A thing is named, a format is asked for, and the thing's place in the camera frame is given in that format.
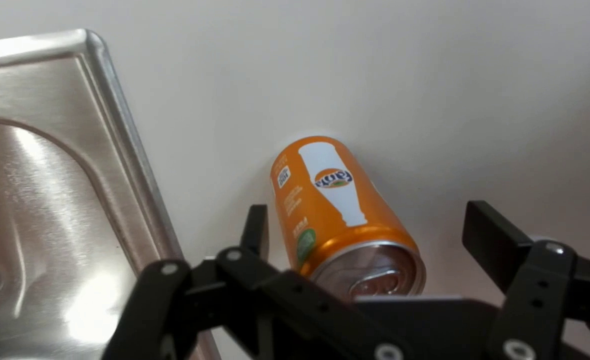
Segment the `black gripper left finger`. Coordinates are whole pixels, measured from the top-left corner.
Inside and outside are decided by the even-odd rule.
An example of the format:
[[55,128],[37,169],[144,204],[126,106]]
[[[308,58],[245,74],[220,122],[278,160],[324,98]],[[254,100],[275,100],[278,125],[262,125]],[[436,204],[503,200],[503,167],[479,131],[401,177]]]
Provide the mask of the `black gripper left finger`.
[[401,360],[363,314],[262,255],[266,207],[251,205],[239,243],[192,268],[147,263],[102,360],[187,360],[201,332],[224,327],[251,360]]

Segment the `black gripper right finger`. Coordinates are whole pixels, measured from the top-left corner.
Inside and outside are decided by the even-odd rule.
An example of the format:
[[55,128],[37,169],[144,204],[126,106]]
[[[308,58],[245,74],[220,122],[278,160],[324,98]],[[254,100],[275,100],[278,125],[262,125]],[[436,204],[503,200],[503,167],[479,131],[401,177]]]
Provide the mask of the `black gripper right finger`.
[[587,258],[557,240],[532,240],[484,200],[465,204],[462,243],[503,293],[487,360],[590,360],[562,341],[565,319],[590,330]]

